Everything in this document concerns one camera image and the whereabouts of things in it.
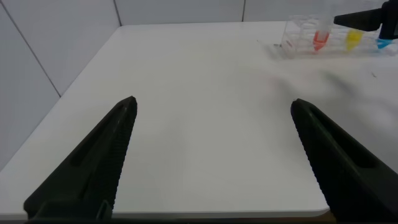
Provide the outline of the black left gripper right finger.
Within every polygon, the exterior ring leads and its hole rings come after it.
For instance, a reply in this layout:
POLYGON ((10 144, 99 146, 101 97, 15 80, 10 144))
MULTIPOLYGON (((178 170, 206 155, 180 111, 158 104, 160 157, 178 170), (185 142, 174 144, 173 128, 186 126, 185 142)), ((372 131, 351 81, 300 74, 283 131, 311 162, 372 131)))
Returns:
POLYGON ((397 222, 397 173, 315 105, 290 113, 326 202, 338 222, 397 222))

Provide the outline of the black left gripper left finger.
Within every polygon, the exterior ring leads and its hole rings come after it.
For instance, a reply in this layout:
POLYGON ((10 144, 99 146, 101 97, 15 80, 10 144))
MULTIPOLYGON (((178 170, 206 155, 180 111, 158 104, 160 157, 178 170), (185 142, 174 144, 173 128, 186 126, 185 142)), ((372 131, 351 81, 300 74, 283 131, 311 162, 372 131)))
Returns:
POLYGON ((136 116, 133 96, 118 102, 26 199, 28 218, 110 219, 136 116))

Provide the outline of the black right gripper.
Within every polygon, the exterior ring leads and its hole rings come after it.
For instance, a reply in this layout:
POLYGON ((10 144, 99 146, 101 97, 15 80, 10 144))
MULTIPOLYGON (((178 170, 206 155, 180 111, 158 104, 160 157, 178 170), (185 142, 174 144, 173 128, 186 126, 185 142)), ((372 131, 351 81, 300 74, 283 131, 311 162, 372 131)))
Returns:
POLYGON ((381 26, 380 39, 397 39, 397 0, 386 1, 381 8, 335 16, 334 24, 362 31, 381 26))

